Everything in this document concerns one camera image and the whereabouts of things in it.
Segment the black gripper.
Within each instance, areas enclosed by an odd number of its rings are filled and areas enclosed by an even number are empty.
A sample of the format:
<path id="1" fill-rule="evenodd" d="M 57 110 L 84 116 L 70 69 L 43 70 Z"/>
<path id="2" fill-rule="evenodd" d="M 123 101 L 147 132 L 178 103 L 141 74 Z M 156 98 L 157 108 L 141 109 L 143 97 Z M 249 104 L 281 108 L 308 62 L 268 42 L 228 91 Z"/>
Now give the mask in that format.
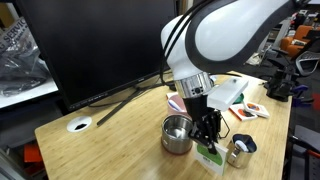
<path id="1" fill-rule="evenodd" d="M 198 144 L 206 146 L 211 154 L 216 154 L 215 143 L 218 143 L 220 138 L 218 133 L 220 114 L 214 108 L 207 106 L 206 95 L 185 98 L 184 104 L 193 123 L 189 137 Z"/>

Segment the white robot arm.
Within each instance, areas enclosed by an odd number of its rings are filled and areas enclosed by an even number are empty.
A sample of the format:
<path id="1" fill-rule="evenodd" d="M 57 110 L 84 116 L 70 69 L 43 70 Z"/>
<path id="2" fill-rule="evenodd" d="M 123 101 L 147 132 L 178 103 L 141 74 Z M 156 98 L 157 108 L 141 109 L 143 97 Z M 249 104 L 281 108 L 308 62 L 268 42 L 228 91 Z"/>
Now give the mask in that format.
<path id="1" fill-rule="evenodd" d="M 248 86 L 231 78 L 215 86 L 209 75 L 242 65 L 275 25 L 310 0 L 202 0 L 161 32 L 164 58 L 193 120 L 189 137 L 212 154 L 220 118 Z"/>

